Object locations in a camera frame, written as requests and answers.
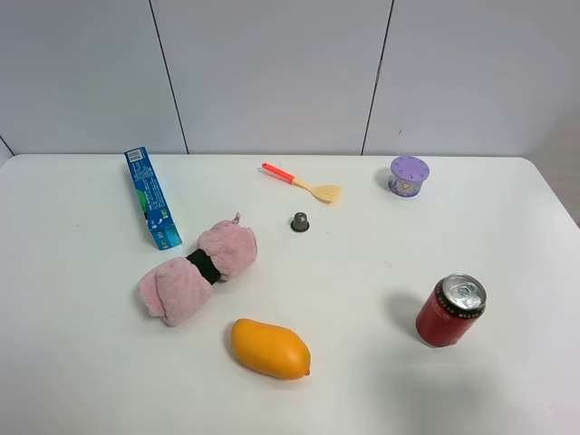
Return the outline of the pink towel black band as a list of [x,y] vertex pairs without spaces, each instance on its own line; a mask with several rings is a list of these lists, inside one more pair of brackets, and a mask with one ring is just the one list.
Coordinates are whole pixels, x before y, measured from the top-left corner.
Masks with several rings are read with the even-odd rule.
[[255,233],[236,214],[204,231],[190,255],[151,269],[139,281],[138,295],[151,316],[178,326],[204,306],[215,283],[240,276],[256,258]]

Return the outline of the grey coffee capsule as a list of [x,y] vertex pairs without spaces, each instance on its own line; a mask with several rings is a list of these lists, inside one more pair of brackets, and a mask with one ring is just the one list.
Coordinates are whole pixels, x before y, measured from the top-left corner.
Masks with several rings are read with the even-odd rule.
[[307,215],[304,212],[295,213],[290,223],[290,227],[294,232],[297,233],[303,233],[307,231],[310,227]]

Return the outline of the blue toothpaste box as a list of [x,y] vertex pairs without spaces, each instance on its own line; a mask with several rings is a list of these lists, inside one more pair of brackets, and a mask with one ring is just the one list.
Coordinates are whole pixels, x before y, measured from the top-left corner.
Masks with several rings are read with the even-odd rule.
[[144,147],[124,153],[148,230],[158,250],[182,243],[150,157]]

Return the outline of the purple lidded jar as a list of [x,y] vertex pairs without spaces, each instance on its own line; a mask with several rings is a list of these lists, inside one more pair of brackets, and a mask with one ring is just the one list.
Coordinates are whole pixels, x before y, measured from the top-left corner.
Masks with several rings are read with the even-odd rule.
[[399,156],[391,162],[388,187],[392,193],[404,198],[417,196],[422,184],[430,175],[426,162],[414,156]]

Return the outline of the orange mango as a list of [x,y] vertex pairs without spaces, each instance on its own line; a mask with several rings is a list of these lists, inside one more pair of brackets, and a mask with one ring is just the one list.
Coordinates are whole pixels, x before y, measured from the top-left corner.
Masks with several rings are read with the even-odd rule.
[[231,327],[230,344],[237,360],[254,372],[285,381],[310,374],[310,351],[290,329],[238,319]]

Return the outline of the red soda can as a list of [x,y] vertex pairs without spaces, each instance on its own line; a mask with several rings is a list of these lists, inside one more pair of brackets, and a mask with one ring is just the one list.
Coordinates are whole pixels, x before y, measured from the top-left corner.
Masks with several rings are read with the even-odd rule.
[[415,326],[432,347],[456,344],[483,315],[487,292],[474,277],[451,274],[441,278],[419,311]]

